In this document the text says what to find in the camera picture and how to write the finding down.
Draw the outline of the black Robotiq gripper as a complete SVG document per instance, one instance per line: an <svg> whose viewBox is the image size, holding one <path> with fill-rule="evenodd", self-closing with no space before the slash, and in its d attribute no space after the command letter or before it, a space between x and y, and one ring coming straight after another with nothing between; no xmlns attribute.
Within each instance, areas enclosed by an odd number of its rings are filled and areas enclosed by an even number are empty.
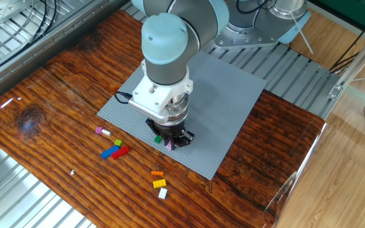
<svg viewBox="0 0 365 228"><path fill-rule="evenodd" d="M173 148L181 148L191 144L194 139L194 133L186 131L184 127L184 121L176 125L160 125L154 120L147 118L145 120L147 126L155 134L154 141L160 144L162 141L164 144L168 144L172 140Z"/></svg>

